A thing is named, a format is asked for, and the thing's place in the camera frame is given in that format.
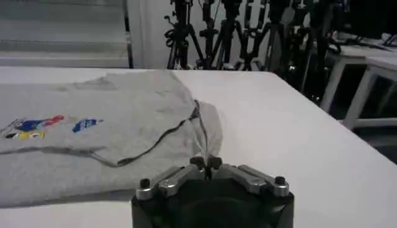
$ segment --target cable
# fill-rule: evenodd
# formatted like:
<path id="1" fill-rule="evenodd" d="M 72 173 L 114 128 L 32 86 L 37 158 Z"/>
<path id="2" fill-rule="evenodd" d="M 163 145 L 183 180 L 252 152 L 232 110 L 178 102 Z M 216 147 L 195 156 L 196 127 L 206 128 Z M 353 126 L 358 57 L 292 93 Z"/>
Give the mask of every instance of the cable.
<path id="1" fill-rule="evenodd" d="M 201 10 L 203 10 L 203 5 L 201 4 L 201 0 L 197 0 L 197 1 L 198 1 L 199 5 L 201 7 Z"/>

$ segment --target white table frame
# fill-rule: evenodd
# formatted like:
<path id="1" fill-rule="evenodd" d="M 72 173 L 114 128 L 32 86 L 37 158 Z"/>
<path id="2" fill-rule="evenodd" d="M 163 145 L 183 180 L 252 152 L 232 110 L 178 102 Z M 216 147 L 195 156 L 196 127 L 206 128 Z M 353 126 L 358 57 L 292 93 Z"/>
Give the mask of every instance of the white table frame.
<path id="1" fill-rule="evenodd" d="M 329 57 L 335 61 L 331 71 L 328 84 L 321 102 L 321 109 L 329 113 L 332 102 L 335 97 L 337 87 L 341 81 L 343 72 L 348 64 L 365 65 L 365 58 L 373 57 L 397 57 L 393 51 L 378 50 L 374 48 L 364 48 L 359 46 L 342 46 L 342 53 L 339 55 L 330 54 Z"/>
<path id="2" fill-rule="evenodd" d="M 397 81 L 396 74 L 397 72 L 392 69 L 381 68 L 373 65 L 369 65 L 367 67 L 359 88 L 354 95 L 352 104 L 349 107 L 349 111 L 347 111 L 346 118 L 343 120 L 343 125 L 346 128 L 353 129 L 356 127 L 397 126 L 397 118 L 359 118 L 376 79 L 378 77 L 384 77 L 392 81 Z"/>

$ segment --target cartoon print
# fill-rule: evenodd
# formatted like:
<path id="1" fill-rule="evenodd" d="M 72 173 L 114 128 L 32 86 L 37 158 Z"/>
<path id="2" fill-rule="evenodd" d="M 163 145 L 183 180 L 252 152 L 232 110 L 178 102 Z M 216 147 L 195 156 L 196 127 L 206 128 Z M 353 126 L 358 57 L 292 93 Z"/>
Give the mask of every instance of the cartoon print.
<path id="1" fill-rule="evenodd" d="M 76 123 L 72 131 L 74 133 L 77 133 L 79 131 L 82 131 L 84 129 L 90 128 L 92 126 L 98 125 L 99 123 L 102 123 L 104 120 L 96 120 L 96 119 L 83 119 L 80 120 L 79 123 Z"/>
<path id="2" fill-rule="evenodd" d="M 11 133 L 6 135 L 6 139 L 18 139 L 18 140 L 28 140 L 33 138 L 44 138 L 44 131 L 28 131 L 28 132 L 19 132 L 19 133 Z"/>
<path id="3" fill-rule="evenodd" d="M 16 126 L 15 129 L 25 132 L 34 131 L 36 129 L 44 129 L 47 126 L 52 126 L 59 123 L 63 119 L 63 116 L 58 115 L 44 120 L 25 120 L 19 126 Z"/>

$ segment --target table leg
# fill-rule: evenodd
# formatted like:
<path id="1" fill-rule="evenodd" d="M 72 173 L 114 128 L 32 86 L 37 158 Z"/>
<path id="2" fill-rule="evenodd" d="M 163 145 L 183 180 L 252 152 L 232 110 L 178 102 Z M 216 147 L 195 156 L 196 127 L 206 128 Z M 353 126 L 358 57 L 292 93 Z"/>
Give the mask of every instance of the table leg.
<path id="1" fill-rule="evenodd" d="M 377 115 L 379 116 L 383 110 L 386 107 L 386 104 L 389 102 L 390 97 L 393 95 L 393 92 L 397 88 L 397 82 L 393 82 L 391 86 L 389 86 L 389 89 L 387 90 L 387 93 L 382 97 L 382 100 L 380 101 L 379 108 L 377 111 Z"/>
<path id="2" fill-rule="evenodd" d="M 327 88 L 324 93 L 323 101 L 321 102 L 321 109 L 325 112 L 329 112 L 332 101 L 334 100 L 336 89 L 342 78 L 343 70 L 345 69 L 346 62 L 343 59 L 337 61 L 334 65 L 331 75 L 328 80 Z"/>
<path id="3" fill-rule="evenodd" d="M 374 74 L 370 68 L 367 68 L 365 74 L 360 82 L 359 88 L 357 89 L 353 101 L 349 107 L 349 111 L 347 111 L 347 115 L 345 120 L 343 121 L 343 125 L 347 129 L 352 129 L 354 127 L 354 123 L 359 118 L 361 111 L 365 105 L 365 102 L 368 99 L 369 94 L 371 93 L 371 89 L 375 83 L 377 75 Z"/>

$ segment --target shelf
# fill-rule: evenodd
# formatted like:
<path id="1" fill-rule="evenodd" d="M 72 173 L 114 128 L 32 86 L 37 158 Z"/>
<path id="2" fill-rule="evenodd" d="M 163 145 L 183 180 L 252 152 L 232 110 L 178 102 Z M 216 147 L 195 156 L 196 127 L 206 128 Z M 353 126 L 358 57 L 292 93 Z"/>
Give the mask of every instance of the shelf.
<path id="1" fill-rule="evenodd" d="M 115 42 L 54 42 L 38 40 L 0 40 L 0 51 L 44 52 L 112 52 L 125 50 L 127 41 Z"/>
<path id="2" fill-rule="evenodd" d="M 127 68 L 126 50 L 113 52 L 59 53 L 0 51 L 0 66 L 51 66 L 71 68 Z"/>
<path id="3" fill-rule="evenodd" d="M 69 6 L 123 7 L 123 0 L 2 0 L 2 2 L 14 2 L 18 4 L 39 3 Z"/>

